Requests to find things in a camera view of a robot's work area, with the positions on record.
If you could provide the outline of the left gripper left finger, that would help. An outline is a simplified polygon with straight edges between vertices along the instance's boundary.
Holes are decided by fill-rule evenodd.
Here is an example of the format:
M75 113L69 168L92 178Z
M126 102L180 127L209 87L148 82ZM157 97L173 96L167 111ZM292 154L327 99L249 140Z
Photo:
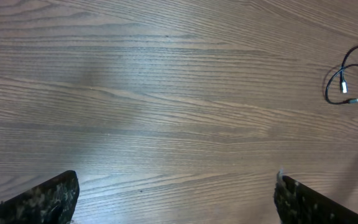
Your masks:
M0 224L71 223L80 194L76 172L67 170L0 203Z

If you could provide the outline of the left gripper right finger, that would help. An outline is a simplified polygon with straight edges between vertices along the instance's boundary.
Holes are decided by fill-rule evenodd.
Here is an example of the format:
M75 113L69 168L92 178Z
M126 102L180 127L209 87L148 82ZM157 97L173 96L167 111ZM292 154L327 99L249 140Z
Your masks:
M284 175L281 170L276 176L273 201L282 224L358 224L358 213Z

